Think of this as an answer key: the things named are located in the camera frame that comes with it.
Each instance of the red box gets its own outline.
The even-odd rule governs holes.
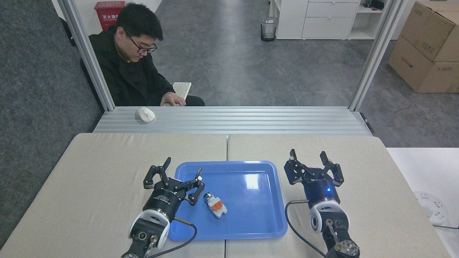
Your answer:
[[[121,9],[124,7],[124,1],[97,2],[94,10],[97,12],[102,30],[116,24],[116,19]]]

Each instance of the blue tray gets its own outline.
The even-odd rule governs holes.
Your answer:
[[[269,161],[185,162],[177,167],[175,178],[191,180],[199,168],[206,184],[201,198],[194,207],[187,201],[182,202],[176,213],[197,227],[196,240],[277,238],[287,232],[274,164]],[[215,217],[207,207],[206,192],[219,197],[228,209],[221,218]],[[190,226],[174,221],[169,237],[185,241],[193,233]]]

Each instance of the drawer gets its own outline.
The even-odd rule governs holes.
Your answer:
[[[309,0],[310,3],[360,3],[360,0]]]
[[[306,18],[302,38],[345,39],[353,18]]]
[[[354,18],[357,3],[309,3],[306,17]]]

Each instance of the hand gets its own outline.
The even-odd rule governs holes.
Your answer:
[[[177,96],[177,94],[171,91],[162,96],[161,103],[159,105],[163,106],[164,103],[167,103],[167,102],[169,102],[171,106],[186,106],[185,99]]]

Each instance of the man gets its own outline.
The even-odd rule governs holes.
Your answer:
[[[163,39],[162,29],[145,5],[127,4],[115,26],[89,39],[116,106],[204,106],[199,97],[177,96],[155,68],[150,53]]]

